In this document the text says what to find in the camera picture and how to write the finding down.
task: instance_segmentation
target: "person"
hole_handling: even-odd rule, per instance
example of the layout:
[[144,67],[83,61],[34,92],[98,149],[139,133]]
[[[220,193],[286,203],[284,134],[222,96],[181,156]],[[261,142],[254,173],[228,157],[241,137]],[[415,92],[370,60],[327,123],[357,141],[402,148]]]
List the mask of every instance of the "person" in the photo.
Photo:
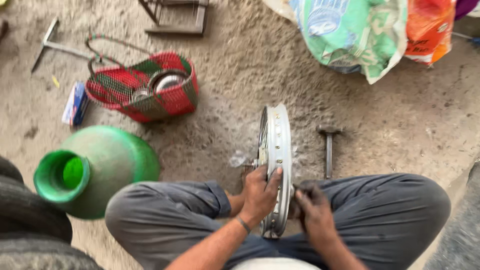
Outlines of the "person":
[[[267,182],[259,167],[237,196],[215,182],[132,184],[110,200],[107,228],[147,270],[400,270],[450,214],[446,192],[420,175],[308,180],[294,199],[304,233],[249,234],[273,210],[281,174],[276,169]],[[224,217],[233,219],[214,220]]]

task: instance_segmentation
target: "orange bag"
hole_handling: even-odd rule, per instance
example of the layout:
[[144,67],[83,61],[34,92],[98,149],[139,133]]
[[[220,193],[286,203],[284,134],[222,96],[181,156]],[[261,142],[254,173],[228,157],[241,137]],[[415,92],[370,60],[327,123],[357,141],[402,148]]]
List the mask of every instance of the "orange bag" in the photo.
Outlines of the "orange bag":
[[430,65],[451,49],[456,0],[408,0],[405,56]]

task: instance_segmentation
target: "hammer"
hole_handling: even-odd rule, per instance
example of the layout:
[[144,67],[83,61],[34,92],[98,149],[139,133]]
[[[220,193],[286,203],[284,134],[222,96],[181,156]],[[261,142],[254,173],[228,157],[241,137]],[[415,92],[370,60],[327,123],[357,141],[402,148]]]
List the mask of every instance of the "hammer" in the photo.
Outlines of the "hammer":
[[332,125],[320,124],[317,127],[317,132],[324,134],[326,137],[325,144],[325,179],[332,179],[332,143],[333,135],[341,133],[343,128],[336,128]]

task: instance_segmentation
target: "spoked wheel rim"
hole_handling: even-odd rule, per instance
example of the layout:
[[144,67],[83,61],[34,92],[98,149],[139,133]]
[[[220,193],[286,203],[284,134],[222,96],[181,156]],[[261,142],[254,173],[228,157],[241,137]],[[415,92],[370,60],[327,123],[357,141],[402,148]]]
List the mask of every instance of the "spoked wheel rim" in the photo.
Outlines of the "spoked wheel rim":
[[288,206],[292,193],[291,135],[287,108],[265,106],[260,120],[257,163],[268,166],[270,176],[276,167],[283,169],[283,179],[278,187],[277,204],[260,223],[260,232],[265,238],[278,238],[287,225]]

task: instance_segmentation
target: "wrist band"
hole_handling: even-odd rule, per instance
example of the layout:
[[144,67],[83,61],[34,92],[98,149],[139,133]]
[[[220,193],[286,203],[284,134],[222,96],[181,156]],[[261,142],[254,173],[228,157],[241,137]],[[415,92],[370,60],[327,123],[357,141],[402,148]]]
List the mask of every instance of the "wrist band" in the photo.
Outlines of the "wrist band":
[[248,227],[248,225],[243,221],[239,216],[237,216],[237,220],[240,222],[240,224],[247,230],[247,233],[250,233],[252,230]]

